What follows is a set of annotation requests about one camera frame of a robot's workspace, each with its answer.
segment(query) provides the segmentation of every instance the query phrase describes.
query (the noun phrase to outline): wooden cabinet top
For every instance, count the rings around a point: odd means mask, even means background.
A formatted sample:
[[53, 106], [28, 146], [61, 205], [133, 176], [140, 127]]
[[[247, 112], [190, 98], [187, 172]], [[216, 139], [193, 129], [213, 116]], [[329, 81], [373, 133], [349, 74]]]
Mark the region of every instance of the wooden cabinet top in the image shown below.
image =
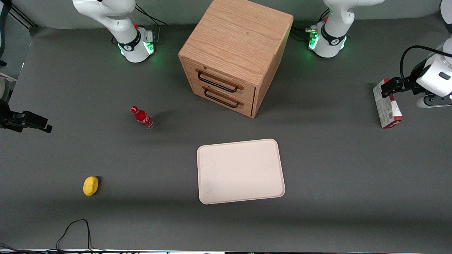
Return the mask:
[[260, 86], [292, 21], [290, 14], [247, 0], [214, 0], [179, 55]]

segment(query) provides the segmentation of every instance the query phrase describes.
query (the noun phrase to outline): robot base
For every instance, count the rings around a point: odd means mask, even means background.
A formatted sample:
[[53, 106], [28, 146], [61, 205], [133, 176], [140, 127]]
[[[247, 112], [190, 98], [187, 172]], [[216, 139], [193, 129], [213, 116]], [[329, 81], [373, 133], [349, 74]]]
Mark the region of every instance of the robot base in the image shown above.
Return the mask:
[[150, 55], [154, 54], [154, 35], [152, 31], [148, 31], [144, 28], [137, 28], [141, 34], [141, 41], [134, 48], [133, 51], [125, 51], [121, 49], [121, 54], [132, 63], [139, 63], [146, 60]]
[[416, 101], [416, 106], [419, 108], [439, 108], [452, 106], [452, 95], [446, 97], [439, 97], [431, 94], [424, 97], [420, 97]]
[[324, 58], [331, 58], [336, 56], [341, 49], [344, 48], [344, 43], [347, 37], [337, 45], [331, 46], [327, 39], [325, 39], [321, 33], [319, 33], [320, 28], [325, 24], [325, 22], [319, 22], [316, 25], [311, 26], [311, 30], [317, 31], [314, 37], [309, 41], [308, 49], [314, 51], [317, 55]]

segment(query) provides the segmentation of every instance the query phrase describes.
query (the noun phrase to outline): cardboard box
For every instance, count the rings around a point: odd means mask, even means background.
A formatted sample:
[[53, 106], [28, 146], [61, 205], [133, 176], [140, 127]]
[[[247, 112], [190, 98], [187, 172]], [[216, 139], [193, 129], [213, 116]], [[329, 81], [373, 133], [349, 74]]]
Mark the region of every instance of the cardboard box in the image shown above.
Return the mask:
[[381, 127], [390, 129], [403, 121], [402, 112], [400, 112], [396, 99], [393, 94], [383, 98], [381, 95], [381, 85], [390, 79], [384, 79], [373, 88], [373, 96], [377, 104], [378, 116], [380, 117]]

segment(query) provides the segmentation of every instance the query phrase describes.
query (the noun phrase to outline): white tray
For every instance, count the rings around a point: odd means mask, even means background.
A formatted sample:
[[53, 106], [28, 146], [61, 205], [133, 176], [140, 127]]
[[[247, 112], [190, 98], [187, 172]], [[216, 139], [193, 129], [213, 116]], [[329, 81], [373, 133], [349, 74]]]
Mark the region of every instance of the white tray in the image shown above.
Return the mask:
[[278, 143], [273, 139], [198, 148], [199, 200], [206, 205], [284, 195]]

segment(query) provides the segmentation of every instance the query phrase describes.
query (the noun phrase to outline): power cord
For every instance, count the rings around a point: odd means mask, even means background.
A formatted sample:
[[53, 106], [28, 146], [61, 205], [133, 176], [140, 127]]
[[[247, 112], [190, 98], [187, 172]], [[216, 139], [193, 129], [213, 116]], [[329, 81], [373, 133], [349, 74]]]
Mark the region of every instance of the power cord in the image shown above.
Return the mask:
[[[159, 41], [159, 39], [160, 39], [160, 28], [162, 26], [161, 24], [157, 23], [157, 21], [162, 23], [162, 24], [164, 24], [165, 26], [168, 26], [168, 24], [163, 22], [163, 21], [161, 21], [160, 19], [156, 19], [156, 18], [152, 17], [151, 15], [149, 15], [140, 5], [138, 5], [136, 3], [135, 3], [135, 5], [136, 5], [136, 10], [138, 12], [140, 12], [141, 14], [143, 14], [146, 17], [150, 18], [159, 27], [159, 31], [157, 32], [157, 39], [154, 41], [154, 43], [157, 43]], [[116, 45], [118, 43], [118, 41], [114, 42], [115, 40], [116, 40], [116, 38], [113, 36], [112, 39], [111, 39], [111, 43], [113, 45]]]
[[[317, 23], [319, 23], [322, 19], [324, 19], [329, 13], [330, 13], [330, 9], [328, 8], [322, 13], [322, 15], [320, 15], [319, 21], [317, 21]], [[304, 36], [301, 36], [301, 35], [297, 34], [295, 31], [297, 31], [297, 32], [305, 32], [304, 29], [292, 26], [291, 30], [290, 30], [290, 33], [293, 34], [295, 37], [297, 37], [298, 39], [300, 39], [302, 41], [308, 41], [310, 39], [309, 37], [304, 37]]]
[[72, 224], [74, 224], [76, 222], [79, 222], [79, 221], [84, 221], [86, 223], [86, 228], [88, 230], [88, 250], [89, 250], [89, 252], [92, 253], [92, 254], [94, 254], [94, 253], [97, 253], [97, 254], [108, 253], [108, 251], [103, 250], [103, 249], [98, 249], [98, 250], [101, 250], [101, 251], [94, 250], [94, 249], [97, 249], [97, 248], [93, 247], [93, 245], [91, 243], [91, 231], [89, 230], [88, 221], [85, 220], [85, 219], [80, 219], [80, 220], [76, 220], [76, 221], [71, 222], [67, 226], [66, 230], [64, 230], [63, 235], [58, 239], [58, 241], [56, 241], [54, 249], [48, 249], [48, 250], [45, 250], [45, 251], [38, 251], [38, 252], [36, 252], [36, 251], [27, 250], [27, 249], [14, 249], [14, 248], [12, 248], [9, 245], [6, 245], [4, 243], [0, 243], [0, 248], [12, 250], [12, 251], [9, 251], [9, 252], [2, 251], [0, 253], [2, 253], [2, 254], [68, 254], [68, 253], [80, 253], [80, 254], [82, 254], [82, 253], [86, 253], [87, 251], [78, 251], [77, 252], [77, 251], [67, 251], [67, 250], [60, 249], [60, 242], [66, 236], [66, 233], [69, 230], [69, 228], [72, 226]]
[[326, 9], [322, 15], [320, 15], [319, 21], [317, 21], [317, 23], [319, 23], [322, 19], [324, 19], [328, 14], [330, 13], [330, 9]]
[[427, 50], [427, 51], [430, 51], [430, 52], [433, 52], [433, 53], [437, 53], [439, 55], [452, 57], [452, 54], [449, 54], [449, 53], [446, 53], [446, 52], [442, 52], [440, 50], [437, 50], [437, 49], [434, 49], [434, 48], [431, 48], [431, 47], [426, 47], [426, 46], [421, 46], [421, 45], [414, 45], [414, 46], [411, 46], [411, 47], [407, 48], [405, 50], [405, 52], [403, 52], [402, 57], [400, 58], [400, 77], [402, 78], [404, 84], [407, 84], [408, 82], [407, 82], [407, 80], [405, 78], [405, 75], [403, 74], [403, 62], [405, 60], [406, 53], [408, 53], [408, 51], [412, 50], [413, 48], [420, 48], [420, 49], [424, 49], [424, 50]]
[[139, 12], [142, 13], [143, 15], [149, 17], [152, 21], [154, 21], [154, 23], [155, 23], [157, 26], [159, 26], [159, 31], [157, 32], [157, 39], [155, 40], [155, 43], [157, 43], [157, 42], [159, 41], [159, 39], [160, 39], [160, 28], [161, 28], [161, 25], [158, 24], [157, 21], [160, 22], [160, 23], [162, 23], [162, 24], [164, 24], [165, 26], [168, 26], [168, 24], [165, 23], [165, 22], [163, 22], [163, 21], [161, 21], [161, 20], [159, 20], [159, 19], [156, 19], [156, 18], [150, 16], [143, 8], [141, 8], [141, 6], [139, 6], [138, 4], [136, 4], [136, 5], [137, 5], [137, 8], [136, 8], [137, 11], [139, 11]]

